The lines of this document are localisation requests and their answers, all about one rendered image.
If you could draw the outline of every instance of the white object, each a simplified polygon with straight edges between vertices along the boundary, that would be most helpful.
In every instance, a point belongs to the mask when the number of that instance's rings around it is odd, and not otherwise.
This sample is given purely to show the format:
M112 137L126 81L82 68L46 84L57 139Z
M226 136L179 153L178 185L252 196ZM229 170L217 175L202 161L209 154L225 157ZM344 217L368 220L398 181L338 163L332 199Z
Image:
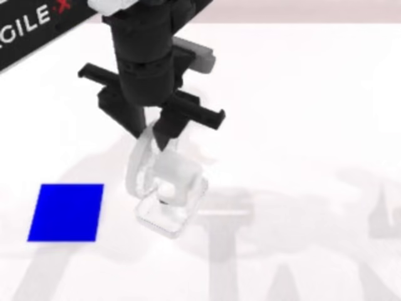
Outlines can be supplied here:
M207 181L198 163L177 152L177 140L159 151L153 125L143 132L131 153L126 187L140 199L137 219L164 236L176 238L196 214Z
M104 16L111 16L117 11L133 6L139 0L88 0L90 8Z

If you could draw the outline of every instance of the blue square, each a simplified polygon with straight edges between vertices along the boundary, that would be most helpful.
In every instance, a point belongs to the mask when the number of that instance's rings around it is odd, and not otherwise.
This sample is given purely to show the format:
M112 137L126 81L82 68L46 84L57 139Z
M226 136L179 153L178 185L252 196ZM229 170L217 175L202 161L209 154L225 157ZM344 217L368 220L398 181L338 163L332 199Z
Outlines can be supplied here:
M96 241L103 184L44 184L28 241Z

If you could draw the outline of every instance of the red letter x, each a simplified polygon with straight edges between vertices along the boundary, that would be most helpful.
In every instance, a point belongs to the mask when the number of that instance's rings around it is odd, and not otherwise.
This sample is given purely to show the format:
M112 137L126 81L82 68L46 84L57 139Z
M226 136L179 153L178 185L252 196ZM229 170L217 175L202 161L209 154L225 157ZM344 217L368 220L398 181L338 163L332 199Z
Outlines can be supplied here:
M60 4L60 7L58 8L58 13L61 14L65 9L70 9L71 5L67 2L68 0L57 0L57 2Z

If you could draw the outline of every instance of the red logo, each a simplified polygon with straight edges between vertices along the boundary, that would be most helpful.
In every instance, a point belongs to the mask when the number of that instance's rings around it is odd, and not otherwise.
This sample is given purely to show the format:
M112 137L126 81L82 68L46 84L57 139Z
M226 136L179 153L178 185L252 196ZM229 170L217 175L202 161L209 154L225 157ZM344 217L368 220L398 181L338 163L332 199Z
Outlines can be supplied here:
M68 3L68 0L57 0L57 3L59 4L58 8L55 6L53 10L59 14L62 14L66 9L71 9L71 4Z

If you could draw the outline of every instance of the transparent plastic object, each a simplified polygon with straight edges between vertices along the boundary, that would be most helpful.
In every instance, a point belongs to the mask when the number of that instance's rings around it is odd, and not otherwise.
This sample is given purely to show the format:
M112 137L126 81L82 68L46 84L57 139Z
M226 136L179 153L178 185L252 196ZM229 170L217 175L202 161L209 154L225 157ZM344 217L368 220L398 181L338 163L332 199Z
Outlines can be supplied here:
M104 16L111 16L117 11L133 6L139 0L88 0L90 8Z
M178 237L197 212L208 183L202 167L177 152L177 140L159 151L151 124L131 153L126 187L139 198L140 223L169 238Z

